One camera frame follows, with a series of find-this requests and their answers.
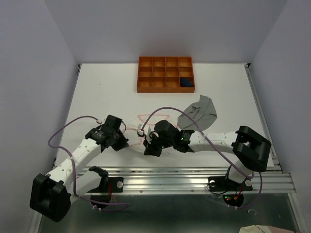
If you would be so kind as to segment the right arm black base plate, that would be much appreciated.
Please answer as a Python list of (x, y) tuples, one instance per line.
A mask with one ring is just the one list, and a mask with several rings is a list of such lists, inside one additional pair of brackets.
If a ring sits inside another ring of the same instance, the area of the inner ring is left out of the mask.
[(231, 192), (231, 191), (252, 191), (252, 185), (247, 186), (245, 182), (236, 183), (225, 176), (212, 176), (208, 178), (208, 188), (211, 192)]

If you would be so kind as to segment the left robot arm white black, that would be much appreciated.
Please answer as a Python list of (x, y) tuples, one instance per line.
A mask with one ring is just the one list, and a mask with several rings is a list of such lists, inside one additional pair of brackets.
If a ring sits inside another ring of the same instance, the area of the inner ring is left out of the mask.
[(119, 191), (115, 181), (110, 181), (106, 170), (92, 166), (84, 175), (79, 173), (105, 149), (120, 151), (128, 147), (128, 139), (120, 126), (123, 120), (108, 115), (104, 122), (96, 121), (98, 126), (92, 128), (74, 152), (63, 146), (68, 158), (47, 174), (39, 173), (33, 180), (30, 208), (51, 219), (61, 221), (70, 206), (78, 199), (90, 202), (93, 208), (105, 211), (112, 206), (112, 192)]

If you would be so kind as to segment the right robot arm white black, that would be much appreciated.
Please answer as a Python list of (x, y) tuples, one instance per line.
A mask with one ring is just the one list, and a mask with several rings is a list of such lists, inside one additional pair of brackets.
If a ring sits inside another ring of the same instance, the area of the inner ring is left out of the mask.
[(238, 160), (229, 166), (224, 185), (235, 189), (253, 172), (265, 172), (268, 165), (271, 142), (248, 126), (240, 126), (236, 132), (203, 134), (194, 130), (178, 130), (166, 120), (159, 121), (144, 136), (144, 155), (159, 157), (163, 149), (173, 148), (181, 153), (216, 151), (222, 157), (234, 154)]

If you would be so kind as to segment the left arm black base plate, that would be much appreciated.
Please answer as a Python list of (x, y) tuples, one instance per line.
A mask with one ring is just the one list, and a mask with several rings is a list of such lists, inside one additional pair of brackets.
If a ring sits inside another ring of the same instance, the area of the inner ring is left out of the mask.
[(91, 189), (89, 193), (122, 193), (123, 181), (123, 177), (102, 178), (100, 183), (94, 189)]

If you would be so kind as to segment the white pink grey underwear pile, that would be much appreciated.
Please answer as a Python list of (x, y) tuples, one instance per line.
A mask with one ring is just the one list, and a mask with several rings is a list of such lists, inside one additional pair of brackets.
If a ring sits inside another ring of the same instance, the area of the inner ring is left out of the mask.
[(126, 131), (124, 133), (125, 137), (129, 139), (129, 148), (138, 152), (143, 152), (144, 150), (144, 137), (138, 135), (138, 132), (145, 133), (151, 132), (154, 129), (156, 123), (161, 120), (166, 120), (172, 123), (171, 117), (165, 114), (154, 114), (148, 121), (150, 115), (137, 115), (130, 123), (126, 124)]

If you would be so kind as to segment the navy blue underwear white trim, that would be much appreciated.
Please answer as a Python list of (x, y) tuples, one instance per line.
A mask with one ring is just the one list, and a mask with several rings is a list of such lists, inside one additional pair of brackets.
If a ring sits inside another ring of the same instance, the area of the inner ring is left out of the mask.
[(186, 79), (185, 77), (180, 77), (180, 86), (184, 88), (192, 88), (194, 87), (193, 83)]

